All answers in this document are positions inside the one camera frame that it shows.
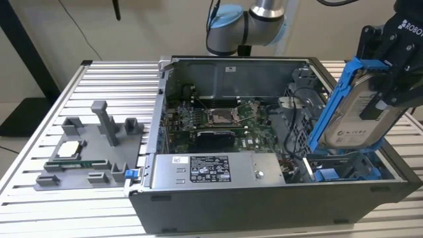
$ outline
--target hard drive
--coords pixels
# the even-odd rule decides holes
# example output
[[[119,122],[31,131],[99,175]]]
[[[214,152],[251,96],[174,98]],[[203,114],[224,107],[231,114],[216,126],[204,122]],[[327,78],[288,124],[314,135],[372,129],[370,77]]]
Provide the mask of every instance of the hard drive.
[[[351,91],[342,99],[319,139],[319,148],[367,148],[378,143],[406,108],[386,106],[376,120],[362,120],[359,115],[376,91],[370,88],[375,80],[383,80],[380,72],[360,71],[351,83]]]

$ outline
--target warning label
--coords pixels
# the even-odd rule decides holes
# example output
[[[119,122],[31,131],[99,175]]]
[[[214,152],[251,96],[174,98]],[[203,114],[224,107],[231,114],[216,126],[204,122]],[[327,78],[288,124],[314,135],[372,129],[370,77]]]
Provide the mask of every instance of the warning label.
[[[191,182],[231,182],[227,156],[191,156]]]

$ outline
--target power cord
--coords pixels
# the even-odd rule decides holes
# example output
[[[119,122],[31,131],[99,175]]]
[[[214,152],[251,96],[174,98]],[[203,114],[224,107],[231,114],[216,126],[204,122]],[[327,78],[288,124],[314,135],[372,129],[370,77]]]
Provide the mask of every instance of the power cord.
[[[410,114],[413,115],[417,112],[418,108],[413,108]]]
[[[206,23],[206,48],[207,50],[210,49],[210,45],[208,45],[208,38],[210,38],[210,31],[211,31],[211,28],[212,28],[212,21],[214,19],[216,18],[216,15],[218,15],[218,10],[219,10],[219,7],[220,7],[220,0],[218,0],[216,2],[216,5],[214,6],[212,8],[212,4],[214,4],[214,0],[211,0],[211,6],[210,6],[210,11],[208,11],[208,14],[207,14],[207,23]]]
[[[92,51],[94,51],[94,52],[96,53],[96,55],[99,56],[99,59],[103,60],[103,58],[102,58],[99,52],[98,52],[98,51],[95,50],[95,48],[92,47],[92,45],[91,45],[91,43],[90,43],[90,41],[88,41],[88,39],[87,39],[87,36],[86,36],[84,32],[82,31],[82,28],[79,27],[79,24],[76,23],[74,17],[71,16],[71,14],[70,14],[70,12],[68,12],[68,9],[67,9],[67,7],[66,7],[66,5],[64,5],[64,3],[62,2],[62,0],[58,0],[58,1],[59,1],[59,3],[60,3],[62,7],[64,8],[64,10],[66,10],[66,12],[67,12],[67,14],[68,14],[71,20],[74,21],[74,23],[75,23],[75,25],[76,25],[76,27],[78,27],[80,33],[82,33],[82,36],[83,36],[84,39],[86,39],[86,42],[87,42],[88,46],[91,47]]]
[[[16,150],[12,150],[12,149],[6,148],[6,147],[3,147],[3,146],[0,146],[0,149],[7,150],[7,151],[10,151],[10,152],[12,152],[12,153],[15,153],[15,154],[19,154],[19,152],[18,152]]]
[[[356,2],[358,0],[344,0],[344,1],[338,1],[338,2],[328,2],[326,0],[318,0],[318,2],[320,4],[323,4],[324,6],[344,6],[350,3]]]

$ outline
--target black cable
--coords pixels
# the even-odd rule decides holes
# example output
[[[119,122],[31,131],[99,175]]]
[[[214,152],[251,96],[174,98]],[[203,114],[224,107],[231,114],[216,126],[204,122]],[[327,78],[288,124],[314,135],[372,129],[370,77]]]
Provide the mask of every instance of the black cable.
[[[287,142],[288,142],[288,139],[291,137],[291,134],[292,134],[292,131],[294,131],[294,126],[295,126],[295,121],[296,121],[296,103],[295,103],[295,99],[294,98],[298,98],[300,101],[303,101],[296,95],[295,93],[300,90],[300,89],[308,89],[308,90],[312,90],[314,92],[316,92],[315,89],[312,88],[308,88],[308,87],[300,87],[298,88],[294,92],[292,92],[292,104],[294,104],[294,111],[292,111],[292,119],[291,119],[291,125],[290,125],[290,131],[288,131],[288,134],[286,135],[284,137],[284,141],[283,141],[283,148],[284,148],[284,151],[290,154],[290,156],[292,158],[298,158],[300,159],[298,156],[296,156],[296,151],[295,151],[295,148],[296,148],[296,142],[295,142],[295,146],[294,146],[294,151],[290,151],[288,148],[287,148]]]
[[[208,14],[207,14],[207,23],[206,23],[206,33],[207,33],[207,34],[210,33],[210,22],[211,22],[212,3],[214,3],[214,0],[211,0],[210,11],[208,11]]]
[[[12,150],[12,149],[10,149],[10,148],[6,148],[6,147],[3,147],[3,146],[0,146],[0,149],[7,150],[7,151],[10,151],[10,152],[12,152],[12,153],[15,153],[15,154],[19,154],[18,151],[15,151],[15,150]]]
[[[71,14],[70,14],[70,12],[68,12],[68,9],[67,9],[67,7],[66,7],[66,5],[64,5],[64,3],[62,2],[62,0],[58,0],[58,1],[59,1],[59,3],[60,3],[62,7],[64,8],[64,10],[66,10],[66,12],[67,12],[67,14],[68,14],[71,20],[74,21],[74,23],[75,23],[75,25],[76,25],[76,27],[78,27],[80,33],[82,33],[82,36],[83,36],[84,39],[86,39],[86,42],[87,42],[88,46],[91,47],[91,49],[94,50],[94,52],[95,52],[96,55],[99,56],[99,59],[103,60],[103,58],[102,58],[99,52],[95,50],[95,48],[92,47],[91,43],[88,42],[87,36],[86,36],[84,32],[82,31],[82,28],[79,27],[79,24],[76,23],[74,17],[71,16]]]
[[[219,10],[219,7],[220,7],[220,0],[218,0],[216,5],[214,6],[214,9],[212,9],[212,4],[214,4],[214,0],[211,0],[210,11],[208,11],[208,14],[207,14],[207,26],[206,26],[206,31],[207,31],[207,34],[206,34],[206,48],[207,48],[207,50],[210,49],[208,38],[210,38],[210,31],[211,31],[211,28],[212,28],[211,24],[212,24],[212,21],[214,21],[216,15],[218,15],[218,10]]]
[[[296,120],[296,103],[295,103],[295,100],[294,100],[294,95],[292,95],[292,104],[294,104],[294,107],[292,107],[292,119],[291,119],[291,125],[290,125],[290,131],[288,131],[288,134],[286,135],[284,137],[284,141],[283,141],[283,148],[284,148],[284,151],[290,154],[291,158],[296,158],[296,155],[294,152],[291,152],[288,150],[288,139],[291,137],[291,134],[292,134],[292,131],[294,131],[294,126],[295,126],[295,120]]]
[[[344,0],[344,1],[338,1],[338,2],[328,2],[326,0],[318,0],[318,2],[320,4],[323,4],[324,6],[344,6],[350,3],[356,2],[358,0]]]

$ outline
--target blue latch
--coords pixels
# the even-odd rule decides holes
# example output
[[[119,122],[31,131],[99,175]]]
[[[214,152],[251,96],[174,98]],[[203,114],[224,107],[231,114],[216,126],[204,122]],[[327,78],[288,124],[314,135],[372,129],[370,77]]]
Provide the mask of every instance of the blue latch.
[[[138,179],[138,178],[139,178],[139,170],[126,171],[126,179]]]

